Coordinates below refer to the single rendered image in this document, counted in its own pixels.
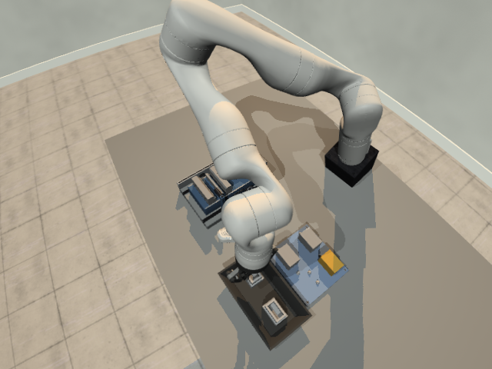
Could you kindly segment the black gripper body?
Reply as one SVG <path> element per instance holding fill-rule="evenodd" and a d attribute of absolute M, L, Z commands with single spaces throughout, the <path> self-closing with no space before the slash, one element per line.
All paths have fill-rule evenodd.
<path fill-rule="evenodd" d="M 264 270 L 264 269 L 268 266 L 268 264 L 269 264 L 269 262 L 268 262 L 268 263 L 267 263 L 267 264 L 266 264 L 263 268 L 260 268 L 260 269 L 257 269 L 257 270 L 249 270 L 249 269 L 247 269 L 247 268 L 242 267 L 242 266 L 238 263 L 238 261 L 237 261 L 236 257 L 235 257 L 235 260 L 236 260 L 236 263 L 237 263 L 237 264 L 235 265 L 235 269 L 236 269 L 236 268 L 239 268 L 239 271 L 238 271 L 238 273 L 239 273 L 239 274 L 243 274 L 243 273 L 257 274 L 257 273 L 262 272 L 262 271 L 263 271 L 263 270 Z"/>

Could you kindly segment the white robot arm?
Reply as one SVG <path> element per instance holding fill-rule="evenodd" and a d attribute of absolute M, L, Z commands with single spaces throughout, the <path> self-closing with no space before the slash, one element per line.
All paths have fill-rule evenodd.
<path fill-rule="evenodd" d="M 243 115 L 211 80 L 208 59 L 216 45 L 243 55 L 278 91 L 297 97 L 319 91 L 335 96 L 343 114 L 338 157 L 346 165 L 364 160 L 383 106 L 369 78 L 265 32 L 208 0 L 171 0 L 159 38 L 163 58 L 194 112 L 218 176 L 248 179 L 257 186 L 223 204 L 224 228 L 218 231 L 218 240 L 235 243 L 238 263 L 257 270 L 270 261 L 274 231 L 290 223 L 293 205 L 260 156 Z"/>

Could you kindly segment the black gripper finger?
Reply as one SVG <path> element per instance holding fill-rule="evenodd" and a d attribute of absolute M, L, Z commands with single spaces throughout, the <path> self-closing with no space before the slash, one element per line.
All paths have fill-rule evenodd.
<path fill-rule="evenodd" d="M 238 271 L 239 271 L 239 268 L 236 268 L 234 271 L 231 270 L 231 271 L 227 271 L 225 273 L 231 283 L 239 283 L 239 282 L 242 282 L 242 280 L 247 281 L 247 280 L 249 280 L 249 276 L 252 275 L 249 273 L 239 274 Z"/>
<path fill-rule="evenodd" d="M 271 258 L 273 258 L 273 256 L 275 255 L 275 253 L 278 251 L 278 249 L 275 247 L 275 245 L 273 244 L 273 252 L 272 252 L 272 256 Z"/>

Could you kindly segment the yellow-orange block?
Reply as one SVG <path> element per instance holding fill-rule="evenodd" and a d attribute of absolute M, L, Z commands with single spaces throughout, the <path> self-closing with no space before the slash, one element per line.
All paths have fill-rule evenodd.
<path fill-rule="evenodd" d="M 344 264 L 337 258 L 337 256 L 331 251 L 327 251 L 323 254 L 318 262 L 322 265 L 322 267 L 327 271 L 327 273 L 332 276 L 339 269 L 341 269 Z"/>

